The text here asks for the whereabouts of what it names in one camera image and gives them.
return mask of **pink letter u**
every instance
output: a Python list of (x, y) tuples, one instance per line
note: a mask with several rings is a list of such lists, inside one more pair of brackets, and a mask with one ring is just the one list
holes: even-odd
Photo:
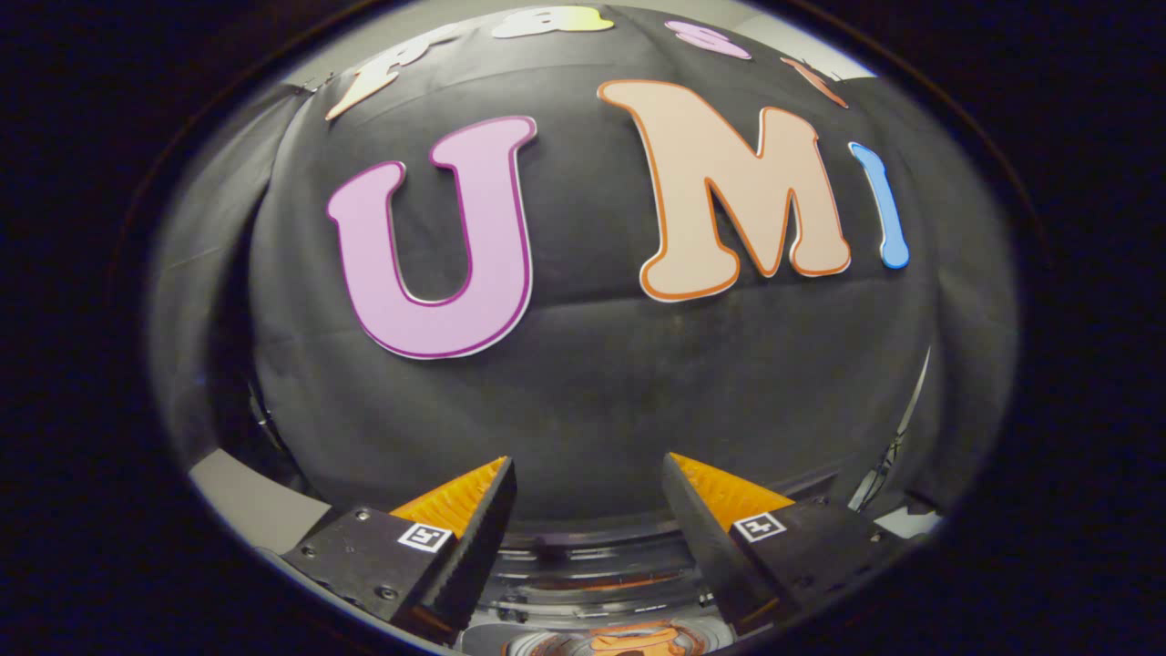
[(529, 117), (463, 127), (434, 144), (429, 161), (454, 170), (469, 269), (452, 296), (423, 301), (405, 288), (393, 239), (393, 191), (405, 164), (377, 164), (332, 193), (352, 306), (386, 350), (419, 360), (480, 352), (513, 330), (531, 299), (531, 248), (518, 183), (518, 149), (534, 137)]

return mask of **letter u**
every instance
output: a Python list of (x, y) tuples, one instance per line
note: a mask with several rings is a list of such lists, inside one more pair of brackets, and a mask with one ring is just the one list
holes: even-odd
[(513, 330), (533, 277), (517, 156), (535, 132), (529, 117), (501, 117), (447, 134), (430, 150), (434, 165), (454, 171), (469, 261), (462, 288), (444, 299), (416, 298), (401, 278), (389, 205), (403, 163), (377, 164), (332, 193), (328, 214), (349, 296), (377, 344), (417, 360), (461, 358)]

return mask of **cutout letter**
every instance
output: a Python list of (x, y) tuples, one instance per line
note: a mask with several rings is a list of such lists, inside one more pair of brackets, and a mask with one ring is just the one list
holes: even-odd
[(830, 275), (850, 266), (817, 133), (806, 120), (763, 108), (754, 153), (684, 86), (617, 79), (602, 84), (598, 94), (631, 112), (648, 156), (660, 225), (660, 251), (640, 269), (640, 284), (649, 296), (708, 296), (737, 280), (737, 254), (717, 237), (714, 192), (763, 275), (778, 270), (791, 200), (796, 218), (789, 251), (794, 269)]
[(887, 268), (902, 268), (911, 260), (907, 241), (902, 238), (902, 225), (899, 224), (899, 207), (894, 205), (891, 183), (886, 179), (886, 167), (874, 150), (861, 143), (850, 142), (850, 153), (863, 164), (866, 179), (874, 192), (874, 204), (878, 205), (878, 219), (883, 225), (883, 242), (879, 252)]
[(610, 29), (613, 22), (599, 15), (591, 7), (546, 7), (526, 9), (506, 16), (503, 23), (491, 33), (494, 38), (512, 38), (529, 36), (547, 31), (599, 31)]
[(687, 41), (697, 48), (704, 48), (705, 50), (712, 50), (714, 52), (721, 52), (722, 55), (729, 55), (738, 59), (752, 58), (744, 48), (729, 41), (729, 37), (719, 31), (683, 21), (668, 21), (663, 26), (675, 31), (676, 37), (681, 41)]
[(377, 164), (328, 202), (339, 230), (349, 296), (364, 330), (386, 350), (419, 360), (459, 358), (501, 340), (531, 299), (531, 248), (517, 154), (534, 137), (529, 117), (503, 117), (452, 132), (429, 161), (454, 170), (469, 267), (452, 296), (423, 301), (401, 278), (389, 202), (405, 164)]
[(803, 66), (801, 62), (795, 62), (795, 61), (788, 59), (786, 57), (781, 57), (781, 61), (785, 62), (785, 63), (787, 63), (787, 64), (789, 64), (789, 65), (792, 65), (794, 68), (794, 70), (796, 70), (798, 72), (800, 72), (802, 75), (802, 77), (806, 78), (806, 82), (813, 84), (814, 89), (817, 89), (819, 91), (821, 91), (827, 98), (829, 98), (829, 99), (834, 100), (835, 103), (837, 103), (838, 106), (841, 106), (844, 110), (849, 110), (850, 108), (850, 105), (848, 105), (845, 100), (843, 100), (842, 98), (840, 98), (838, 94), (835, 93), (834, 91), (830, 91), (830, 87), (826, 85), (826, 82), (822, 82), (821, 77), (814, 75), (814, 71), (812, 71), (808, 68)]
[(437, 29), (410, 38), (395, 48), (385, 50), (377, 58), (357, 69), (356, 79), (352, 80), (352, 85), (344, 92), (340, 101), (331, 110), (328, 110), (328, 113), (324, 114), (324, 120), (332, 120), (346, 112), (352, 105), (388, 86), (400, 75), (395, 70), (389, 71), (392, 66), (412, 64), (421, 55), (424, 55), (426, 50), (434, 43), (451, 38), (455, 29), (457, 29), (457, 23), (443, 24)]

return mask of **black cloth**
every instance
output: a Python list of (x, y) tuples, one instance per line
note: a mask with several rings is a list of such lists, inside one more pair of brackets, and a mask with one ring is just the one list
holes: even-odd
[[(679, 16), (600, 13), (616, 27), (508, 40), (490, 35), (505, 13), (466, 21), (463, 36), (335, 121), (324, 113), (354, 70), (212, 142), (170, 218), (205, 240), (191, 245), (176, 230), (160, 260), (153, 330), (170, 337), (153, 347), (174, 352), (155, 364), (171, 431), (197, 442), (189, 436), (209, 403), (197, 393), (199, 340), (227, 255), (247, 234), (250, 299), (233, 310), (251, 315), (280, 435), (331, 503), (392, 508), (498, 456), (515, 459), (517, 520), (661, 509), (668, 451), (777, 486), (885, 447), (928, 348), (912, 479), (954, 501), (992, 444), (1018, 344), (1006, 218), (967, 155), (886, 79), (828, 82), (845, 110), (750, 38), (730, 35), (746, 62), (677, 38), (663, 23)], [(638, 274), (659, 232), (644, 146), (632, 117), (596, 98), (600, 83), (632, 78), (688, 86), (751, 144), (764, 106), (807, 119), (850, 268), (807, 278), (785, 261), (765, 278), (718, 206), (721, 238), (742, 260), (737, 283), (682, 303), (647, 297)], [(392, 204), (401, 269), (417, 296), (447, 296), (466, 259), (452, 174), (429, 164), (429, 148), (512, 114), (539, 127), (518, 155), (534, 266), (526, 315), (470, 358), (388, 353), (352, 309), (329, 197), (375, 163), (403, 161)], [(902, 269), (880, 261), (877, 207), (851, 141), (887, 167), (911, 248)], [(792, 238), (791, 226), (787, 251)]]

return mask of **fisheye lens view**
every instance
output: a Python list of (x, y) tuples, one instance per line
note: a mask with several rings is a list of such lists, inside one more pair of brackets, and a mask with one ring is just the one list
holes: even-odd
[(780, 635), (943, 530), (1013, 393), (1013, 217), (902, 79), (728, 0), (366, 12), (150, 217), (174, 475), (429, 651)]

